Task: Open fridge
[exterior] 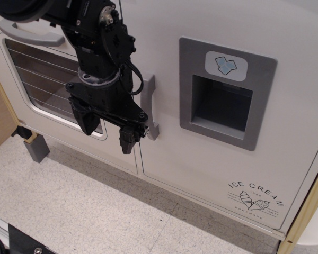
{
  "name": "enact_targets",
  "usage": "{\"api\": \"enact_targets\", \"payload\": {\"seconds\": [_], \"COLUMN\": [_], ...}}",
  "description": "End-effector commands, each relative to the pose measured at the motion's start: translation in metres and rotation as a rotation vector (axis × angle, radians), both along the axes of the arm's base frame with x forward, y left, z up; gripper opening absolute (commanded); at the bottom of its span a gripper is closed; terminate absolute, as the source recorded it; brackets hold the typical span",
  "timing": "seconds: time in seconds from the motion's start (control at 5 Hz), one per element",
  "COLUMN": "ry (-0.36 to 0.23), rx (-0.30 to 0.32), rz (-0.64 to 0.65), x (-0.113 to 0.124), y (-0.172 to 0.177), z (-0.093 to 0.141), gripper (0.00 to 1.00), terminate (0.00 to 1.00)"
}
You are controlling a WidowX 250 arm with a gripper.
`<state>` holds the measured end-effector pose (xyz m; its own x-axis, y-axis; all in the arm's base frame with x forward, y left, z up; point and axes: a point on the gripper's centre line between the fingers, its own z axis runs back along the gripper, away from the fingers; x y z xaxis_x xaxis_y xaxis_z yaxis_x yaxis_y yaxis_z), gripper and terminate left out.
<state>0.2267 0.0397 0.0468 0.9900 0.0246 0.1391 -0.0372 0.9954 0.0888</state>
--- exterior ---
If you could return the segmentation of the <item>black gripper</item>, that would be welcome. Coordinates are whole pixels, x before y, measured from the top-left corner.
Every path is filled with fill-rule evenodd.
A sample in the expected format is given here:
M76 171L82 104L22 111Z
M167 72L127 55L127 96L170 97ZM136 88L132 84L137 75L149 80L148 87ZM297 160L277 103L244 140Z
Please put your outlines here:
M79 71L79 82L69 82L69 102L73 115L86 135L91 135L104 119L119 128L123 154L131 154L138 138L148 129L147 114L134 102L133 70L127 66L111 79L101 79Z

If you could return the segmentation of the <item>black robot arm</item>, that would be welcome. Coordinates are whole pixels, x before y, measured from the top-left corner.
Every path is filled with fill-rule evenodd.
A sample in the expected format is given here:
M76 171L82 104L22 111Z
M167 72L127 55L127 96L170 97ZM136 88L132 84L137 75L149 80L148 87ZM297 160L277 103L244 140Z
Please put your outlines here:
M125 154L148 130L147 114L134 102L130 36L112 1L0 1L0 16L27 23L44 19L59 25L76 51L78 83L66 84L69 103L82 131L90 135L101 120L117 125Z

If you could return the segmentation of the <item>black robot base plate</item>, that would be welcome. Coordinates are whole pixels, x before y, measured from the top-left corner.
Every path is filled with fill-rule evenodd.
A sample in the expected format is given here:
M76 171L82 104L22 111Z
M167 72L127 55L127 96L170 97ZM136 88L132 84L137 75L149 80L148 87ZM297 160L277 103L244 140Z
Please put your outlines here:
M10 253L25 253L25 254L55 254L53 250L38 242L34 238L20 231L13 225L8 225L9 233L9 251Z

